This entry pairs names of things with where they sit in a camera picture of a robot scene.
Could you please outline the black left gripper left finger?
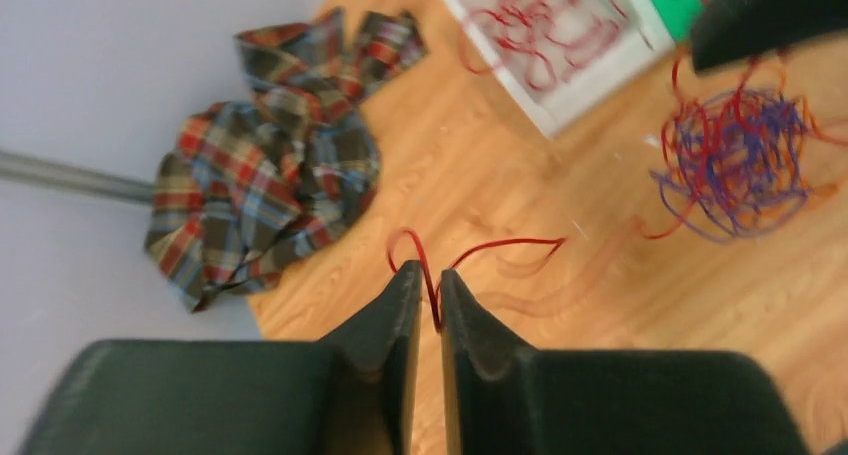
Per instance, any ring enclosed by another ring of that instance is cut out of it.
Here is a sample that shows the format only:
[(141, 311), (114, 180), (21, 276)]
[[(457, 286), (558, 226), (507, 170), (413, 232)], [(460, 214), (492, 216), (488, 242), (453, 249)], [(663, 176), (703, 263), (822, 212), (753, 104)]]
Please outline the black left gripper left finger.
[(421, 266), (314, 341), (95, 342), (23, 454), (407, 454)]

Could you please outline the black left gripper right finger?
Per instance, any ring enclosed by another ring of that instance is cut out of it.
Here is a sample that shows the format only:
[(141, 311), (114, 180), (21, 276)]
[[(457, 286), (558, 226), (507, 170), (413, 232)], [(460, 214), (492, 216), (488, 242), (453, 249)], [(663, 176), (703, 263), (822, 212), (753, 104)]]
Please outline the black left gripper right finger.
[(805, 454), (769, 374), (715, 350), (537, 348), (442, 276), (451, 454)]

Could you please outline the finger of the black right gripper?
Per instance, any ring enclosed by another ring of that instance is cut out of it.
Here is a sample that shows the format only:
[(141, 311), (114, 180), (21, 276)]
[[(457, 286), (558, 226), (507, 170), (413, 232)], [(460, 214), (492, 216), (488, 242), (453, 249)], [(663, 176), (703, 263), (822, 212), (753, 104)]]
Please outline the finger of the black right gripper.
[(847, 0), (710, 0), (688, 40), (694, 71), (847, 30)]

